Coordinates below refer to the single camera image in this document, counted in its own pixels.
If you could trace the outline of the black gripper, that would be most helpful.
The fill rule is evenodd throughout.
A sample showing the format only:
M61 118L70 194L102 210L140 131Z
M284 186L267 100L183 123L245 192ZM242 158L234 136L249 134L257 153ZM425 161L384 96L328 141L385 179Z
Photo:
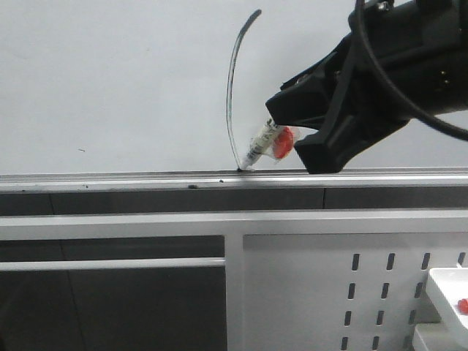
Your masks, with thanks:
M467 110L466 1L357 1L344 68L320 128L295 144L310 174L331 174L417 114Z

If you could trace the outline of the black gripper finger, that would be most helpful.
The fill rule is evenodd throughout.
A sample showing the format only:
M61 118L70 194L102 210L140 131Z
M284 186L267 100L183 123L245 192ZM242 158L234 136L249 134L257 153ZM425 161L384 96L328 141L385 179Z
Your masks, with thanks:
M285 82L265 106L282 126L318 130L330 109L347 57L347 44L337 45L325 58Z

